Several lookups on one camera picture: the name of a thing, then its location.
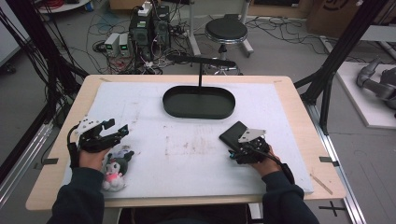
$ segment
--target stuffed toy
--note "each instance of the stuffed toy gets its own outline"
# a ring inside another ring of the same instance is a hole
[[[125,188],[123,177],[128,171],[128,161],[134,155],[133,151],[122,150],[116,154],[107,155],[105,179],[102,188],[106,191],[119,191]]]

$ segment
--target black oval tray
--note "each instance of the black oval tray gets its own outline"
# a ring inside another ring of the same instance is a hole
[[[225,119],[233,113],[235,98],[223,88],[175,86],[163,95],[163,108],[177,118]]]

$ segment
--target hand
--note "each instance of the hand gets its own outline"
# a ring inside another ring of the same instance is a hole
[[[105,155],[109,150],[110,148],[100,152],[90,153],[82,149],[79,152],[79,167],[86,167],[101,171],[102,160],[105,158]]]
[[[270,146],[270,151],[268,152],[271,156],[274,156],[279,160],[279,157],[274,154],[272,147]],[[276,171],[282,171],[282,168],[276,162],[269,158],[265,158],[262,162],[251,163],[250,164],[259,174],[263,177],[265,175],[269,175]]]

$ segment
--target stool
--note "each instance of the stool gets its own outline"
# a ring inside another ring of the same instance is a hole
[[[248,28],[241,23],[239,20],[232,18],[220,18],[215,19],[207,23],[205,27],[205,34],[210,40],[221,44],[219,48],[219,54],[221,60],[227,60],[226,58],[226,45],[242,43],[248,36]],[[224,66],[213,66],[206,65],[205,71],[210,68],[216,68],[217,71],[214,75],[223,74],[227,75],[226,72],[235,70],[237,75],[240,75],[238,66],[236,67],[224,67]]]

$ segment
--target table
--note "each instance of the table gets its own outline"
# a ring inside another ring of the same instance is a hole
[[[97,89],[102,82],[190,82],[196,84],[197,76],[88,76],[78,93],[69,115],[56,139],[49,158],[59,158],[57,164],[45,165],[26,202],[29,210],[50,210],[56,200],[68,162],[66,136],[90,110]],[[320,162],[319,157],[328,157],[318,134],[309,118],[298,92],[288,77],[265,76],[203,76],[203,83],[273,83],[282,102],[298,147],[311,176],[315,192],[306,200],[341,199],[346,192],[332,163]],[[106,200],[105,207],[161,206],[182,204],[258,203],[262,196],[213,196],[184,198],[117,199]]]

